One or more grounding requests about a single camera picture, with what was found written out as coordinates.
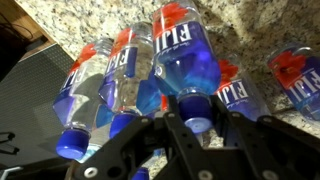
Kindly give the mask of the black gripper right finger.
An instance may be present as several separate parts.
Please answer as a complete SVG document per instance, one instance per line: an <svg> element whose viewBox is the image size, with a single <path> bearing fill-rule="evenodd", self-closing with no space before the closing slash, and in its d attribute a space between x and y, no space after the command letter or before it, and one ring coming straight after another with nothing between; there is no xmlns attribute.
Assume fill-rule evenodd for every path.
<svg viewBox="0 0 320 180"><path fill-rule="evenodd" d="M223 139L210 158L223 180L320 180L320 139L274 116L251 121L210 97Z"/></svg>

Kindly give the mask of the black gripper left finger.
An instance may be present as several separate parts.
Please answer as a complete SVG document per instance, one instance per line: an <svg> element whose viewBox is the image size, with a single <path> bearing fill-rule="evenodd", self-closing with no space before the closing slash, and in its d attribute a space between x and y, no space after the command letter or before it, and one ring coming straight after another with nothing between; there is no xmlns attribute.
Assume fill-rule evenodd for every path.
<svg viewBox="0 0 320 180"><path fill-rule="evenodd" d="M213 180L213 165L190 127L195 120L212 121L210 100L170 96L168 103L169 111L163 116L139 116L130 122L78 166L72 180L130 180L161 148L167 164L155 180Z"/></svg>

